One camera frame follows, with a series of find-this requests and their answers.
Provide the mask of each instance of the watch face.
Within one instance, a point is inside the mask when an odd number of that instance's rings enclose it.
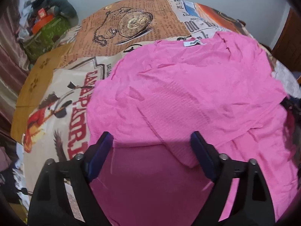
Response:
[[[124,37],[133,37],[145,29],[150,21],[151,16],[148,13],[128,13],[120,20],[118,30]]]

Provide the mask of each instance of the screw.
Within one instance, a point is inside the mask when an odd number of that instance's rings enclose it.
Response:
[[[220,154],[219,157],[224,161],[229,158],[226,154]]]
[[[84,158],[84,155],[83,154],[77,154],[77,155],[75,155],[75,157],[74,157],[74,159],[76,159],[76,160],[81,160],[82,158]]]
[[[257,164],[257,160],[255,160],[255,159],[250,159],[249,161],[251,162],[252,165],[256,165]]]
[[[47,160],[45,161],[45,164],[50,165],[50,164],[52,164],[53,162],[55,162],[55,160],[52,159],[52,158],[49,158],[49,159],[47,159]]]

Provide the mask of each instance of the orange object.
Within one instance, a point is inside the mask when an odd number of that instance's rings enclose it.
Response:
[[[53,19],[53,15],[47,15],[45,18],[40,19],[35,25],[33,26],[32,32],[35,35],[44,25],[50,22]]]
[[[38,11],[38,15],[39,15],[40,19],[43,19],[43,18],[45,18],[45,17],[47,16],[47,13],[46,13],[46,11],[45,11],[44,8],[41,8],[41,9]]]

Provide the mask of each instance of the curtain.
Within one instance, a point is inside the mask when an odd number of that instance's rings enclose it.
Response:
[[[0,18],[0,138],[11,139],[10,129],[18,94],[28,75],[28,58],[17,42],[19,0],[12,0]]]

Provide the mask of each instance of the pocket watch illustration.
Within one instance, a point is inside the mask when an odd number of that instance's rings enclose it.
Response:
[[[105,22],[109,22],[112,18],[120,17],[118,25],[114,28],[109,28],[105,33],[102,30]],[[104,22],[94,32],[93,42],[106,46],[109,39],[114,38],[117,34],[124,37],[115,45],[124,44],[130,40],[138,38],[152,30],[149,26],[153,20],[153,15],[148,12],[140,11],[135,8],[122,7],[113,12],[108,11]]]

